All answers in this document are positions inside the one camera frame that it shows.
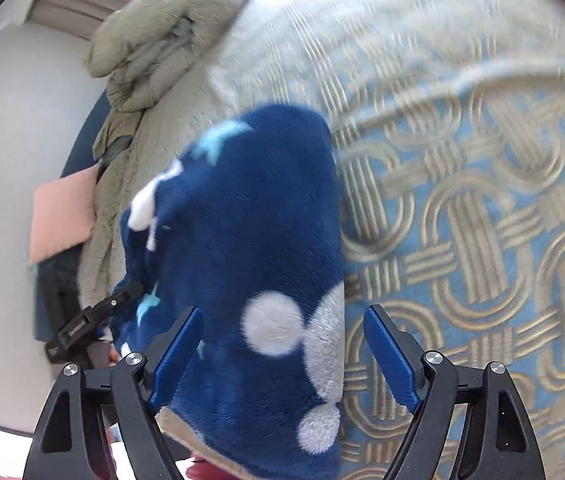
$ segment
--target bedspread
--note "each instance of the bedspread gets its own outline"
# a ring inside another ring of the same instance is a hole
[[[117,221],[134,193],[208,126],[267,102],[322,112],[338,151],[341,478],[383,478],[410,420],[363,339],[380,303],[457,364],[505,363],[547,478],[565,479],[565,4],[250,0],[102,177],[85,301],[124,275]]]

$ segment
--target metal screw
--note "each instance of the metal screw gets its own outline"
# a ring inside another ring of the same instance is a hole
[[[491,371],[496,374],[504,374],[507,370],[507,368],[498,361],[494,361],[491,365],[489,365],[489,367],[491,368]]]
[[[124,361],[131,366],[137,365],[140,361],[142,361],[142,354],[133,352],[125,357]]]
[[[439,365],[442,362],[442,355],[438,354],[438,352],[427,352],[424,358],[432,365]]]
[[[72,363],[70,365],[65,366],[65,369],[62,371],[67,376],[72,376],[78,373],[78,365]]]

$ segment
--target pink square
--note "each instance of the pink square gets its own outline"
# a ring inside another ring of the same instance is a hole
[[[37,264],[89,239],[96,224],[94,191],[98,164],[38,186],[29,261]]]

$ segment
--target bed sheet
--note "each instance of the bed sheet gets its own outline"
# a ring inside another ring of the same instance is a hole
[[[383,478],[410,420],[363,340],[363,309],[380,303],[457,364],[505,363],[547,478],[565,479],[565,4],[249,1],[103,175],[83,251],[86,302],[124,275],[117,221],[134,193],[208,126],[268,102],[322,112],[337,150],[341,478]],[[458,410],[439,478],[461,422]]]

